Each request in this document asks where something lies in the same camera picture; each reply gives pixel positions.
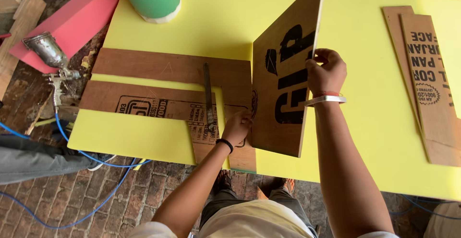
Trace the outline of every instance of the hand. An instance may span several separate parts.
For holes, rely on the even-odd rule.
[[[306,61],[308,70],[308,85],[313,95],[333,91],[339,93],[346,79],[346,63],[336,51],[320,48],[315,50],[318,55]]]
[[[227,120],[222,138],[235,146],[245,139],[252,124],[249,110],[237,112]]]

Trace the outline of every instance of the pants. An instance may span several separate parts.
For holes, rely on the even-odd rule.
[[[269,200],[275,201],[291,209],[303,221],[303,223],[306,224],[312,233],[317,236],[315,228],[312,226],[308,217],[306,216],[301,203],[299,203],[296,198],[292,197],[288,192],[286,192],[283,187],[272,190],[271,195],[269,196]],[[208,219],[210,219],[221,208],[244,202],[248,202],[248,200],[237,199],[237,195],[232,189],[220,190],[214,199],[204,207],[200,219],[200,229],[206,223],[206,221],[208,221]]]
[[[57,148],[16,136],[0,136],[0,184],[73,173],[97,164],[67,147]]]

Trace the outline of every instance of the yellow foam sheet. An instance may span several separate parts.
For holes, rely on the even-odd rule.
[[[104,47],[251,60],[252,42],[293,1],[182,0],[182,10],[174,20],[156,25],[146,23],[127,0],[120,0]],[[378,187],[461,200],[461,168],[433,165],[425,156],[380,9],[400,5],[411,5],[416,14],[432,15],[460,115],[461,82],[455,79],[461,75],[457,50],[461,0],[325,0],[318,47],[335,49],[348,64],[341,90],[348,102],[341,108]],[[102,80],[157,84],[113,76]],[[306,121],[301,158],[257,149],[259,174],[320,180],[311,108]],[[194,164],[186,123],[170,119],[81,110],[68,146]]]

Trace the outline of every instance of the white shirt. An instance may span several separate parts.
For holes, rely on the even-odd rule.
[[[222,208],[203,225],[200,238],[291,237],[314,238],[312,232],[289,208],[272,200],[253,200]],[[136,226],[130,238],[177,238],[164,224]],[[372,232],[359,238],[398,238],[389,232]]]

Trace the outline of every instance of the red thread bracelet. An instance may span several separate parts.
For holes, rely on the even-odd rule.
[[[323,91],[320,94],[313,95],[312,98],[318,98],[318,97],[321,97],[321,96],[339,96],[339,93],[334,92],[334,91]]]

